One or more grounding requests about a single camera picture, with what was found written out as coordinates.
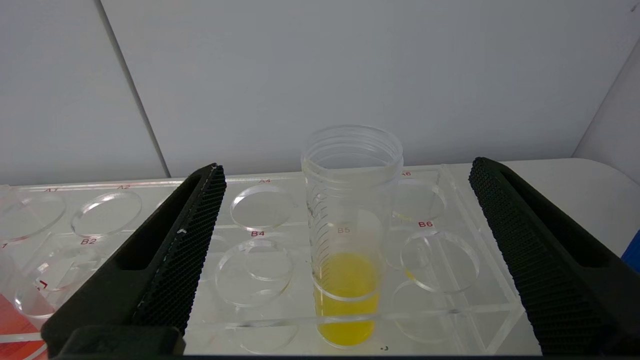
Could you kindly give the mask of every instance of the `blue object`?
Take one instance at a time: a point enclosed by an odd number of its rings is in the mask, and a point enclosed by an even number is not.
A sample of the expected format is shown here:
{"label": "blue object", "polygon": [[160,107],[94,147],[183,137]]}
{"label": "blue object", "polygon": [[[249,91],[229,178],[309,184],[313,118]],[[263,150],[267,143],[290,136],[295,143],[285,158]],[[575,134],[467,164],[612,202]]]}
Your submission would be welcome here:
{"label": "blue object", "polygon": [[636,233],[633,240],[620,257],[628,266],[631,266],[636,272],[640,273],[640,230]]}

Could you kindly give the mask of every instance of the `yellow liquid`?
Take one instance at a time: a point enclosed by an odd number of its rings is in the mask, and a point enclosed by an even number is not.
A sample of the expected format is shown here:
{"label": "yellow liquid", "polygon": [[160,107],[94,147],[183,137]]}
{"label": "yellow liquid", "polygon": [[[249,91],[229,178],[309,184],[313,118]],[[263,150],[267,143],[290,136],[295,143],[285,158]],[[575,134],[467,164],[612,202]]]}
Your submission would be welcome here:
{"label": "yellow liquid", "polygon": [[[378,271],[366,257],[341,252],[329,256],[322,263],[320,285],[335,296],[363,297],[378,288]],[[346,316],[371,314],[378,310],[379,293],[360,301],[339,301],[314,288],[317,316]],[[318,331],[330,343],[348,347],[365,341],[374,329],[373,321],[326,323]]]}

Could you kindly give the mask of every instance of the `white table surface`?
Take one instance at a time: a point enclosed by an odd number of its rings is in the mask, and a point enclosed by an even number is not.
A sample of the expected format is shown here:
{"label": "white table surface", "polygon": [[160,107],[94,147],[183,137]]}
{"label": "white table surface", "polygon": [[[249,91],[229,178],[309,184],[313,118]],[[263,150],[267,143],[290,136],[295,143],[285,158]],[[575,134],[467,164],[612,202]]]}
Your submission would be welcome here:
{"label": "white table surface", "polygon": [[[504,164],[618,256],[640,229],[640,186],[614,168],[577,158]],[[470,169],[470,164],[450,168],[461,190],[473,197],[467,180]],[[473,213],[481,214],[478,203],[474,202],[472,207]],[[488,226],[484,217],[479,221]],[[540,354],[526,316],[520,318],[498,354]]]}

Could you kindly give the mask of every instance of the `clear acrylic rack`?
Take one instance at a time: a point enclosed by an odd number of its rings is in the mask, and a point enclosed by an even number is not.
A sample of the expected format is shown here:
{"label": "clear acrylic rack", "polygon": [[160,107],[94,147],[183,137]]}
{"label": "clear acrylic rack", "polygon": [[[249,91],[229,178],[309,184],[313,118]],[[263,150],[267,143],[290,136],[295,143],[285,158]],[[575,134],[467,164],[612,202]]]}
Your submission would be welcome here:
{"label": "clear acrylic rack", "polygon": [[[0,188],[0,292],[32,323],[60,307],[181,180]],[[493,354],[524,309],[491,234],[446,165],[406,167],[375,314],[315,316],[302,173],[227,177],[185,334],[186,354]],[[331,224],[349,231],[348,224]],[[376,321],[334,348],[319,323]]]}

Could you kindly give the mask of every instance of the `white wall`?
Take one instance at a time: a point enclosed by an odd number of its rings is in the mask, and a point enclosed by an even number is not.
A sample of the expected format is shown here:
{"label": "white wall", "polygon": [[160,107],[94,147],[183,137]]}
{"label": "white wall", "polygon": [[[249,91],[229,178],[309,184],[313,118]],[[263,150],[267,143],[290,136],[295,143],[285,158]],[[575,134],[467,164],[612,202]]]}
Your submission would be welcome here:
{"label": "white wall", "polygon": [[103,3],[173,176],[346,123],[409,165],[569,157],[640,35],[637,0]]}
{"label": "white wall", "polygon": [[610,165],[640,184],[640,42],[574,156]]}
{"label": "white wall", "polygon": [[0,1],[0,184],[157,177],[96,4]]}

